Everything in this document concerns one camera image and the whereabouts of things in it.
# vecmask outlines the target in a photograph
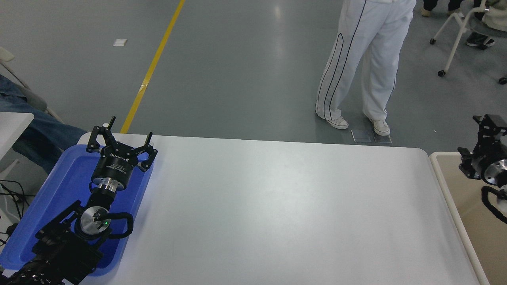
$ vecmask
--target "black cable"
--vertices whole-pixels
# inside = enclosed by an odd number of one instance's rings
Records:
[[[26,198],[28,196],[33,196],[34,197],[34,195],[26,195],[25,194],[25,190],[23,189],[23,186],[19,182],[17,182],[17,181],[14,181],[14,180],[5,180],[5,179],[0,179],[0,181],[2,181],[2,182],[16,183],[19,186],[19,188],[21,189],[21,194],[19,194],[17,192],[9,190],[5,185],[3,185],[3,188],[5,190],[7,190],[9,193],[11,193],[11,192],[15,193],[16,196],[18,197],[18,199],[21,200],[21,203],[22,203],[21,204],[21,215],[20,215],[20,219],[21,219],[25,215],[25,204],[24,203],[26,203],[26,205],[28,205],[28,207],[30,207],[30,203],[28,203],[28,200]]]
[[[19,206],[18,206],[18,202],[16,201],[16,198],[14,196],[14,194],[16,194],[16,197],[17,197],[17,194],[16,192],[14,191],[11,191],[9,190],[5,185],[3,185],[2,183],[0,183],[0,187],[2,187],[2,189],[6,190],[7,192],[10,193],[10,196],[12,197],[12,200],[14,201],[14,205],[16,206],[16,210],[18,211],[18,216],[19,216],[19,219],[21,219],[23,217],[23,215],[21,214],[21,212],[19,211]]]
[[[5,179],[0,179],[0,181],[3,181],[3,182],[16,183],[17,185],[19,185],[19,188],[21,188],[21,195],[23,195],[23,198],[24,198],[24,200],[25,200],[26,204],[27,204],[28,206],[30,206],[30,204],[28,204],[28,201],[26,201],[26,197],[28,197],[28,196],[33,196],[33,197],[35,197],[35,195],[26,195],[26,194],[25,194],[25,190],[23,189],[23,186],[21,186],[21,183],[19,183],[19,182],[17,182],[17,181],[14,181],[14,180],[5,180]]]
[[[489,186],[484,186],[481,189],[482,203],[486,206],[486,208],[488,208],[488,210],[491,213],[493,213],[493,215],[495,217],[497,217],[500,221],[502,221],[502,222],[504,222],[504,223],[507,224],[507,217],[505,217],[497,208],[495,208],[495,206],[493,206],[489,202],[488,193],[492,193],[492,194],[495,194],[496,196],[498,196],[498,194],[500,193],[500,191],[496,190],[495,188],[489,187]]]
[[[0,195],[10,195],[10,194],[8,194],[8,193],[0,193]],[[26,197],[35,197],[35,195],[25,195],[25,196],[26,196]]]

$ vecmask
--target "white table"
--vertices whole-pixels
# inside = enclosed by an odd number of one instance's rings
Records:
[[[422,150],[152,142],[122,260],[83,284],[479,284]]]
[[[33,120],[31,113],[0,112],[0,159]]]
[[[9,151],[32,120],[33,114],[31,113],[0,112],[0,160],[7,151]],[[17,160],[7,167],[7,169],[0,169],[0,179],[5,179],[16,163]],[[0,230],[2,231],[5,231],[5,229],[14,222],[19,221],[19,219],[13,219],[11,216],[5,214],[5,199],[10,200],[11,198],[9,196],[0,198]]]

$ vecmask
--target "chair leg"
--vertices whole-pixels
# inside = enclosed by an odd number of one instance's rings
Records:
[[[458,48],[459,41],[461,40],[461,37],[463,36],[463,34],[467,31],[467,29],[466,29],[467,22],[468,22],[468,17],[463,22],[463,24],[461,25],[461,28],[459,29],[458,36],[456,37],[456,40],[454,41],[454,46],[452,47],[451,54],[449,55],[449,59],[447,60],[447,64],[444,68],[444,74],[447,71],[449,71],[449,67],[451,66],[452,59],[454,58],[454,54],[456,53],[456,49]]]
[[[439,29],[439,31],[435,34],[435,36],[432,38],[432,40],[436,41],[437,37],[440,35],[440,33],[444,30],[445,26],[449,23],[451,19],[455,19],[458,22],[459,26],[463,26],[463,20],[457,15],[457,13],[453,13],[451,16],[447,18],[445,23],[442,25],[442,27]]]

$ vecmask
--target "white sneaker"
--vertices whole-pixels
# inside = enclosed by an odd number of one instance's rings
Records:
[[[344,130],[348,128],[348,123],[345,121],[343,117],[339,117],[334,120],[326,120],[327,123],[329,123],[333,128],[337,128],[340,130]]]
[[[370,119],[370,122],[372,122],[373,130],[375,130],[377,135],[389,135],[391,133],[391,129],[389,129],[385,120],[374,121]]]

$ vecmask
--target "robotic arm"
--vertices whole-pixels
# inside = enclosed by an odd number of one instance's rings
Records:
[[[507,134],[507,123],[497,115],[474,116],[479,125],[478,141],[473,153],[466,148],[458,148],[462,163],[459,169],[470,179],[483,180],[490,185],[496,185],[497,190],[484,186],[482,202],[502,222],[507,224],[507,218],[502,212],[507,212],[507,147],[500,138]],[[489,201],[488,193],[497,196],[497,209]]]
[[[108,238],[124,238],[132,233],[133,217],[127,212],[111,213],[116,192],[127,188],[134,167],[147,171],[153,164],[157,150],[150,145],[152,133],[143,146],[133,148],[117,142],[111,134],[113,117],[107,126],[95,126],[88,141],[87,152],[99,152],[100,159],[91,177],[91,195],[85,206],[77,200],[45,225],[35,237],[32,252],[36,256],[18,272],[7,278],[0,275],[0,285],[58,285],[67,279],[79,284],[92,273],[103,253],[100,246]],[[102,135],[105,146],[97,137]],[[138,155],[148,153],[148,159],[139,162]],[[127,230],[112,234],[111,223],[126,219]]]

